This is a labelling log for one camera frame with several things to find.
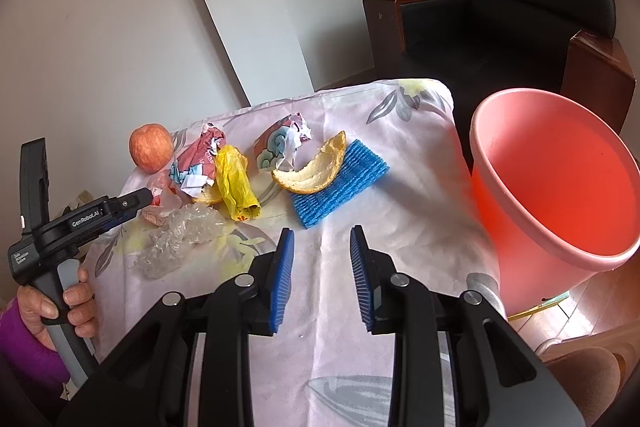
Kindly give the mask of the purple sleeve left forearm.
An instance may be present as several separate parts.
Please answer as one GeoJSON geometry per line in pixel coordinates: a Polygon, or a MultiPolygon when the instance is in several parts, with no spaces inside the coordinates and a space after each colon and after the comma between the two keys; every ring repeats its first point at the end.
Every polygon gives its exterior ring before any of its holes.
{"type": "Polygon", "coordinates": [[[58,352],[43,346],[27,329],[13,299],[1,313],[1,358],[26,383],[60,395],[70,374],[58,352]]]}

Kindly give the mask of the left hand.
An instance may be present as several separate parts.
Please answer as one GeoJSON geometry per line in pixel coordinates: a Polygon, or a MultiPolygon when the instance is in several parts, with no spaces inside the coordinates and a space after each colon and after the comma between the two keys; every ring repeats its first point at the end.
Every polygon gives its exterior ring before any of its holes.
{"type": "MultiPolygon", "coordinates": [[[[70,306],[67,318],[78,337],[91,339],[98,331],[96,300],[89,284],[89,272],[83,265],[79,267],[77,276],[78,283],[67,288],[63,295],[66,305],[70,306]]],[[[44,347],[55,350],[46,325],[42,323],[43,319],[53,320],[58,317],[58,308],[54,302],[32,286],[17,288],[16,302],[26,329],[44,347]]]]}

